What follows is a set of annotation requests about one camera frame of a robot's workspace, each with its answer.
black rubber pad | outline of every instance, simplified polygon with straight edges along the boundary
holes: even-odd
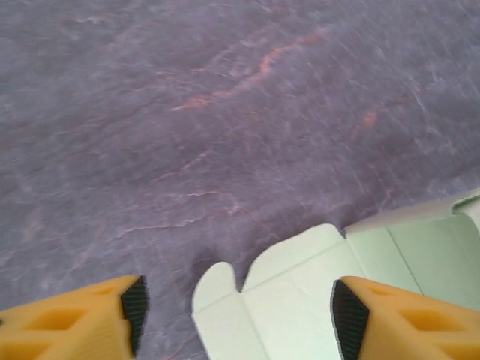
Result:
[[[335,281],[331,309],[343,360],[357,360],[370,311],[342,281]]]
[[[149,311],[149,293],[145,276],[140,276],[123,294],[120,295],[124,318],[130,323],[130,347],[137,356],[140,338],[147,312]]]

unfolded box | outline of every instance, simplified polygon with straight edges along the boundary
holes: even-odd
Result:
[[[196,286],[193,320],[211,360],[339,359],[330,301],[344,275],[480,311],[480,190],[346,228],[316,226],[260,254],[241,292],[233,267]]]

table surface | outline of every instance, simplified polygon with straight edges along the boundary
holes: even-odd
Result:
[[[480,185],[477,1],[5,0],[0,59],[0,308],[144,274],[140,359],[206,359],[213,263]]]

marble-patterned surface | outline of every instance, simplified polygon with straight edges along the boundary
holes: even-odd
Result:
[[[0,308],[147,275],[140,359],[206,359],[200,275],[480,185],[473,0],[4,0]]]

cardboard box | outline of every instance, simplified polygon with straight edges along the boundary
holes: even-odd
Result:
[[[271,246],[241,292],[233,267],[213,265],[193,294],[211,360],[340,359],[332,286],[370,278],[480,311],[480,190],[401,208],[346,228],[328,224]]]

